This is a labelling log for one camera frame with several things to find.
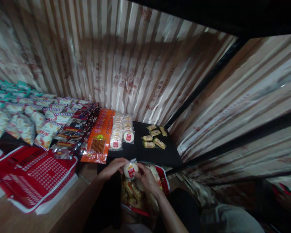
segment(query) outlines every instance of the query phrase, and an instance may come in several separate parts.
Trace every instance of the wooden table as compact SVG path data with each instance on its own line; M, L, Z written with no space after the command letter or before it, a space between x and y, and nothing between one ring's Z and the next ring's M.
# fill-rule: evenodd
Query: wooden table
M89 183L97 175L97 164L86 163L79 179L44 215L24 214L6 196L0 198L0 233L3 232L82 232L92 206L88 200L95 192Z

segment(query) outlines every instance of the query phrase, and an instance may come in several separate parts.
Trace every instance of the black table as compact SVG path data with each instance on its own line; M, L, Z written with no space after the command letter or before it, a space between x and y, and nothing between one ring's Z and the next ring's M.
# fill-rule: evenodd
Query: black table
M120 151L110 151L108 157L126 158L128 160L136 158L138 162L146 162L156 164L158 166L179 167L183 164L180 155L173 144L169 132L166 130L168 136L164 137L162 134L155 136L166 144L166 149L161 148L145 148L142 144L142 136L150 135L146 128L150 124L134 121L135 139L134 144L123 142Z

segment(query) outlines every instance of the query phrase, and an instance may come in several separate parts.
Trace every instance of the person's left hand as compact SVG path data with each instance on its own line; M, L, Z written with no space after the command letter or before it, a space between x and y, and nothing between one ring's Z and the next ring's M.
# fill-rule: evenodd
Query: person's left hand
M124 158L114 159L106 168L104 168L98 176L101 177L104 181L108 181L114 173L119 171L123 173L120 169L122 166L125 166L129 161Z

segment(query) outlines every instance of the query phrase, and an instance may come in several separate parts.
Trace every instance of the hand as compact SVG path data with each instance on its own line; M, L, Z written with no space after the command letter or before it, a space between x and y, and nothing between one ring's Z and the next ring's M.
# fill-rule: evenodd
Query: hand
M114 173L119 171L123 174L122 170L120 169L122 166L125 166L129 161L124 158L114 159L107 167L105 167L98 176L102 178L104 181L108 181Z
M139 171L134 173L134 176L142 182L146 192L153 194L155 199L158 199L160 195L164 194L163 191L159 188L152 172L150 169L145 167L143 164L138 163Z

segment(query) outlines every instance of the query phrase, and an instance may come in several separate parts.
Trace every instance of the person's right hand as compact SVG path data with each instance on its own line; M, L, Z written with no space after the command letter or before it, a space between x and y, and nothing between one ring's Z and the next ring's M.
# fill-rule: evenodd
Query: person's right hand
M159 188L152 172L146 166L141 163L138 163L139 171L134 173L134 176L142 182L145 190L153 194L155 199L158 199L160 195L164 194L163 191Z

